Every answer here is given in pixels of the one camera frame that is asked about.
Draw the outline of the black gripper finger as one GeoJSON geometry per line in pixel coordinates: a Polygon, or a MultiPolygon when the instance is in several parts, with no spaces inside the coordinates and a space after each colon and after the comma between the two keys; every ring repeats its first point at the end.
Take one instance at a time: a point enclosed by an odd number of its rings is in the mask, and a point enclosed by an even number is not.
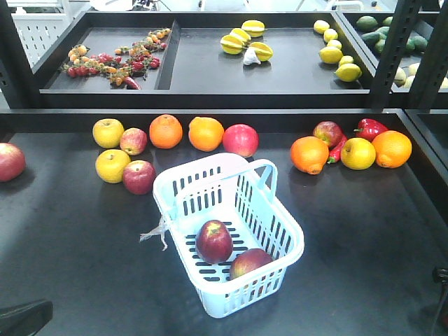
{"type": "Polygon", "coordinates": [[[36,335],[53,318],[53,303],[37,300],[1,308],[1,335],[36,335]]]}

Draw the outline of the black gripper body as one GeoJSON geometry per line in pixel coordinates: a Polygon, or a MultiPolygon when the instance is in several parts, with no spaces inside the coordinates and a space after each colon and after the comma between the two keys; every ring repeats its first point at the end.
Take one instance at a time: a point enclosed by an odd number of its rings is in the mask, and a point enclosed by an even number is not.
{"type": "Polygon", "coordinates": [[[432,271],[432,278],[435,283],[446,284],[448,282],[448,269],[435,267],[432,271]]]}

